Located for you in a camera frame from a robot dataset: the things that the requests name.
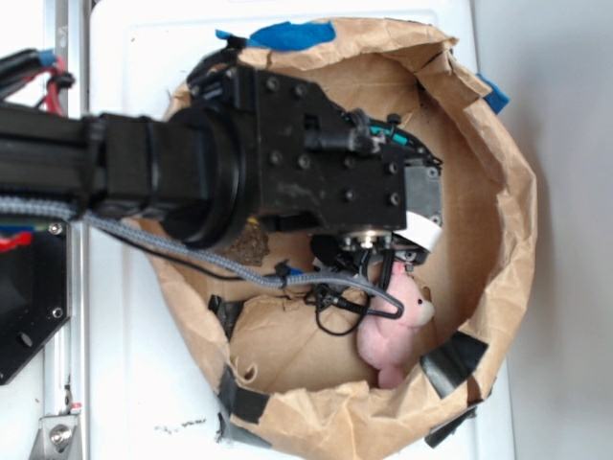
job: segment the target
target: gray braided cable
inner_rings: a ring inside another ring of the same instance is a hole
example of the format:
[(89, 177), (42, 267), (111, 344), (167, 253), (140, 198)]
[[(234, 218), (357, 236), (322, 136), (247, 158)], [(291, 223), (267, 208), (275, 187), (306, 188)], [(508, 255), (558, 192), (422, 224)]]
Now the gray braided cable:
[[(77, 214), (77, 208), (73, 205), (46, 200), (27, 199), (15, 196), (0, 195), (0, 214), (19, 216), (35, 216), (42, 218), (55, 218), (70, 220)], [(191, 249), (179, 241), (153, 235), (152, 233), (125, 225), (117, 220), (101, 218), (88, 211), (83, 215), (83, 221), (106, 233), (124, 238), (140, 245), (153, 247), (165, 253), (179, 257), (187, 257), (206, 264), (225, 268), (236, 273), (245, 281), (260, 285), (264, 288), (283, 288), (284, 286), (337, 284), (350, 288), (361, 289), (369, 295), (381, 297), (386, 302), (396, 306), (401, 311), (404, 307), (398, 299), (392, 297), (383, 289), (375, 287), (371, 283), (338, 273), (303, 273), (280, 277), (274, 275), (260, 275), (244, 265), (219, 256), (213, 252)]]

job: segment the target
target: black metal bracket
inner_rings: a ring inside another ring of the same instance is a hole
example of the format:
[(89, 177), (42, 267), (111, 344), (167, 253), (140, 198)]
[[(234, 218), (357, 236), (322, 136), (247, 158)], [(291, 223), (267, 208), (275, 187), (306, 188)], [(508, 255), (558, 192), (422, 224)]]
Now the black metal bracket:
[(0, 253), (0, 385), (42, 349), (70, 317), (67, 226), (36, 231), (30, 245)]

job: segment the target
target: blue painter's tape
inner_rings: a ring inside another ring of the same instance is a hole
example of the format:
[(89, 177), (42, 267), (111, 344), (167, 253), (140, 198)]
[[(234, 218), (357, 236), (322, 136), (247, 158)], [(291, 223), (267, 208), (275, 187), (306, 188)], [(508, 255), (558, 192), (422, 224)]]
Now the blue painter's tape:
[(505, 108), (509, 103), (509, 97), (505, 93), (503, 93), (498, 86), (486, 79), (483, 75), (477, 74), (477, 77), (479, 77), (491, 87), (491, 93), (489, 93), (483, 99), (486, 100), (486, 103), (489, 104), (494, 113), (500, 113), (502, 109)]
[[(232, 34), (216, 31), (216, 37), (223, 40)], [(336, 32), (330, 22), (315, 24), (292, 24), (282, 22), (254, 32), (247, 40), (248, 46), (269, 48), (275, 51), (303, 51), (320, 43), (333, 41)]]
[(38, 52), (38, 61), (42, 67), (51, 67), (56, 62), (54, 50), (43, 50)]

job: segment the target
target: crumpled paper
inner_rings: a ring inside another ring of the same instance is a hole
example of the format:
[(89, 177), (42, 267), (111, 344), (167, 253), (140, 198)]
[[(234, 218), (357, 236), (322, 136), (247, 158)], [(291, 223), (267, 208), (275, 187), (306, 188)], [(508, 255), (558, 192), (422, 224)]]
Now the crumpled paper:
[[(271, 393), (256, 424), (233, 415), (234, 424), (274, 449), (308, 459), (374, 460), (489, 395), (528, 304), (536, 187), (530, 166), (483, 100), (490, 88), (452, 56), (455, 38), (398, 20), (336, 18), (332, 24), (332, 42), (300, 53), (246, 49), (240, 60), (317, 81), (348, 110), (361, 107), (378, 119), (400, 114), (400, 127), (443, 160), (443, 237), (416, 270), (437, 311), (420, 332), (404, 384), (394, 391), (372, 388), (374, 372), (356, 358), (354, 336), (320, 332), (298, 290), (223, 284), (181, 266), (152, 263), (213, 389), (218, 391), (225, 366), (231, 366), (241, 386)], [(169, 113), (188, 103), (184, 85)], [(308, 269), (307, 243), (304, 235), (272, 235), (271, 254), (258, 271), (269, 273), (285, 259)], [(207, 310), (212, 294), (251, 299), (230, 342)], [(336, 321), (347, 320), (335, 314)], [(418, 359), (456, 330), (486, 342), (488, 350), (471, 383), (441, 399)]]

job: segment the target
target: stuffed toy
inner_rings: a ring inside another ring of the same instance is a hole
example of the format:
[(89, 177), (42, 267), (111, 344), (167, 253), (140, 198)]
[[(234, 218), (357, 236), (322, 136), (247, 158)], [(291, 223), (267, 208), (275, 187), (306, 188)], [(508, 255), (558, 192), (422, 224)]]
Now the stuffed toy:
[[(434, 315), (434, 307), (423, 298), (401, 262), (394, 262), (387, 292), (402, 302), (404, 313), (396, 320), (366, 316), (357, 330), (357, 351), (379, 371), (379, 388), (394, 389), (404, 381), (402, 365), (411, 355), (416, 332)], [(373, 299), (371, 308), (390, 313), (397, 310), (378, 297)]]

